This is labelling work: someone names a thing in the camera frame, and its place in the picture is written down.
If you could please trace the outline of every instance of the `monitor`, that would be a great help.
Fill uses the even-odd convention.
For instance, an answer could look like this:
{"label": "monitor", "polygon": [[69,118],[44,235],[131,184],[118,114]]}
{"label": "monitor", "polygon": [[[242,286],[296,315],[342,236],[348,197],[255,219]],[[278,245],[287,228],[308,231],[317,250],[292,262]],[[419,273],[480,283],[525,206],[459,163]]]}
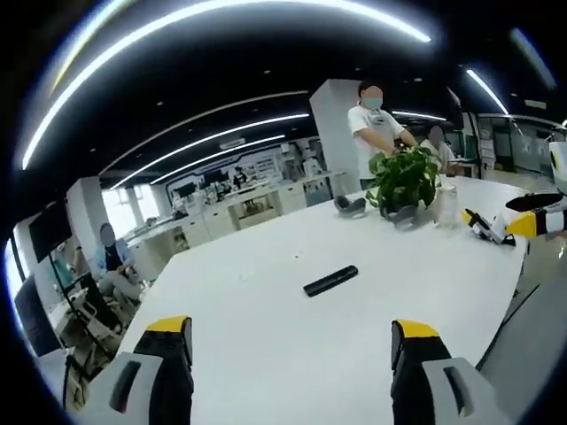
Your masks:
{"label": "monitor", "polygon": [[225,182],[228,179],[229,179],[229,175],[223,173],[221,170],[215,170],[205,174],[205,184],[207,186],[215,182]]}
{"label": "monitor", "polygon": [[71,237],[71,226],[64,200],[48,206],[29,225],[29,235],[37,261],[41,262],[57,245]]}
{"label": "monitor", "polygon": [[33,275],[30,275],[24,281],[14,299],[14,304],[19,321],[27,335],[27,340],[37,357],[61,348],[61,343],[57,339],[50,320],[43,309]]}
{"label": "monitor", "polygon": [[186,184],[185,186],[182,186],[181,188],[176,189],[176,190],[177,190],[177,193],[179,193],[180,197],[188,197],[189,195],[192,195],[195,192],[196,188],[197,187],[196,187],[195,183],[189,183],[189,184]]}

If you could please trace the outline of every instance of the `seated person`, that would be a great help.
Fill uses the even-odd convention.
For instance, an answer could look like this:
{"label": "seated person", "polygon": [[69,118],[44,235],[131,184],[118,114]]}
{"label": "seated person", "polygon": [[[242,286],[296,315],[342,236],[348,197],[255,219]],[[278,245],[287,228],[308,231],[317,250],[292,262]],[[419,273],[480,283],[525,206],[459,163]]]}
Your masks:
{"label": "seated person", "polygon": [[427,148],[435,156],[433,161],[439,166],[440,173],[461,174],[461,168],[450,163],[456,160],[456,157],[445,143],[445,134],[440,126],[433,126],[428,138],[421,142],[420,146]]}
{"label": "seated person", "polygon": [[94,275],[100,279],[98,288],[101,293],[107,297],[114,295],[119,301],[127,297],[137,303],[142,289],[127,278],[134,278],[134,257],[126,242],[116,239],[110,223],[101,226],[100,242],[102,245],[97,251]]}

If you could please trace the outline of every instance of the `plant pot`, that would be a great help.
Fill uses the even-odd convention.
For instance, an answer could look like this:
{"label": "plant pot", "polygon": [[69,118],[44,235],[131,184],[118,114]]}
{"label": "plant pot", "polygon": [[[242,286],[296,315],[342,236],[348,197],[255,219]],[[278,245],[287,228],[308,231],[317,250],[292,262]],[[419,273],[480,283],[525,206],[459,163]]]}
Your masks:
{"label": "plant pot", "polygon": [[396,227],[409,227],[414,224],[417,216],[417,205],[380,208],[380,214],[391,221]]}

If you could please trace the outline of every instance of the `cable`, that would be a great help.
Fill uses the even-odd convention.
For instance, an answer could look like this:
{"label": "cable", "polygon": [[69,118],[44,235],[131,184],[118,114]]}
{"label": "cable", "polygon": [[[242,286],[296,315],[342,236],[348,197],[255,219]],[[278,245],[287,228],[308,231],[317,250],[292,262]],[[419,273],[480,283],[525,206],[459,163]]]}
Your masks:
{"label": "cable", "polygon": [[92,342],[97,346],[97,348],[99,348],[103,354],[105,355],[105,357],[107,359],[109,359],[110,361],[113,360],[113,356],[106,350],[106,348],[100,343],[100,341],[98,341],[94,335],[92,335],[92,332],[90,332],[89,327],[87,326],[87,324],[84,322],[84,320],[81,318],[81,315],[79,314],[79,312],[77,311],[76,308],[74,308],[73,303],[71,302],[71,300],[69,299],[69,295],[67,294],[67,292],[65,291],[65,289],[63,288],[63,283],[61,283],[61,278],[59,277],[59,273],[57,271],[57,268],[55,267],[55,264],[53,263],[53,257],[51,256],[51,252],[48,254],[48,257],[50,259],[50,263],[51,263],[51,268],[53,269],[53,273],[55,274],[55,278],[57,279],[57,283],[59,285],[59,288],[61,289],[61,292],[63,293],[63,297],[65,297],[66,302],[69,304],[69,307],[71,307],[71,311],[73,312],[74,316],[82,323],[83,325],[83,329],[85,330],[85,332],[87,333],[87,335],[89,336],[89,338],[92,340]]}

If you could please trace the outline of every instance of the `lab bench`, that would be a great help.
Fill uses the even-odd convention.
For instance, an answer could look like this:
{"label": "lab bench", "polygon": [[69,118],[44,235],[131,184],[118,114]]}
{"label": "lab bench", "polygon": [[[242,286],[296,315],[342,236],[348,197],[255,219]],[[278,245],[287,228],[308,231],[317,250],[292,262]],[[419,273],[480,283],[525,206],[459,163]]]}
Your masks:
{"label": "lab bench", "polygon": [[344,174],[323,173],[277,186],[256,185],[208,205],[200,213],[158,225],[127,240],[136,269],[144,279],[153,281],[176,253],[307,208],[307,185]]}

